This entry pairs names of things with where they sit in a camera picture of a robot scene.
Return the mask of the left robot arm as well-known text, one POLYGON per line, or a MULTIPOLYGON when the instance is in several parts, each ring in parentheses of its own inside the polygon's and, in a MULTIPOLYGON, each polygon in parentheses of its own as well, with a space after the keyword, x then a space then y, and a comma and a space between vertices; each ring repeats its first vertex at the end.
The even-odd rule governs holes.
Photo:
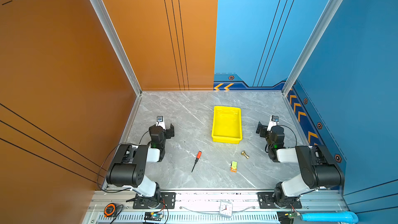
POLYGON ((121 144, 106 174, 106 182, 136 192, 133 201, 149 208, 157 208, 161 190, 157 182, 145 175, 146 164, 161 162, 165 156, 166 140, 175 136, 174 126, 167 129, 162 124, 149 128, 151 140, 146 145, 121 144))

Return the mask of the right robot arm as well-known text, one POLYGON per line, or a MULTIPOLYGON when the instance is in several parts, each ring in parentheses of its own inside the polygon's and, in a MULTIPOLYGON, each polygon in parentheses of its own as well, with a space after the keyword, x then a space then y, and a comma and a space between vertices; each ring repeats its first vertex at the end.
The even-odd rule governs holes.
POLYGON ((266 139, 265 152, 275 163, 296 163, 300 173, 276 184, 274 193, 264 197, 278 208, 293 207, 300 196, 320 188, 344 184, 344 174, 326 146, 285 147, 284 128, 275 121, 268 125, 258 123, 256 133, 266 139))

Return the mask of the red handled screwdriver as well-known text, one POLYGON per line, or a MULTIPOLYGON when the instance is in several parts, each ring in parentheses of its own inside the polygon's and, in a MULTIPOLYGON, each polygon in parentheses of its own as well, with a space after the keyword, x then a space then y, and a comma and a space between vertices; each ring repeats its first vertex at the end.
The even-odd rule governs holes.
POLYGON ((193 172, 193 171, 194 171, 194 168, 195 168, 196 164, 198 163, 198 161, 199 161, 199 159, 200 159, 201 155, 202 155, 202 152, 201 152, 201 151, 199 151, 199 152, 197 153, 197 156, 196 156, 196 158, 195 158, 195 162, 194 162, 194 165, 193 165, 193 167, 192 167, 192 170, 191 170, 191 172, 193 172))

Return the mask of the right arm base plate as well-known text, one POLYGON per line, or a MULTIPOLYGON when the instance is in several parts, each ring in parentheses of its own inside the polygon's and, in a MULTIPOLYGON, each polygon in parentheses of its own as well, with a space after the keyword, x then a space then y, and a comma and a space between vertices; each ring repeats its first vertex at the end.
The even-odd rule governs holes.
POLYGON ((287 208, 301 209, 302 204, 299 197, 286 197, 284 194, 277 195, 274 192, 258 192, 260 209, 287 208))

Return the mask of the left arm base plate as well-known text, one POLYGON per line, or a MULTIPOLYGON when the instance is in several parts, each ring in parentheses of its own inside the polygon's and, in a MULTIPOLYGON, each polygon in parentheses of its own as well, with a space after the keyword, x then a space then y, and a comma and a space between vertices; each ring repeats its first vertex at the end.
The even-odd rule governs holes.
POLYGON ((174 209, 176 203, 175 192, 160 192, 151 198, 139 197, 136 195, 135 198, 130 199, 133 202, 134 209, 174 209))

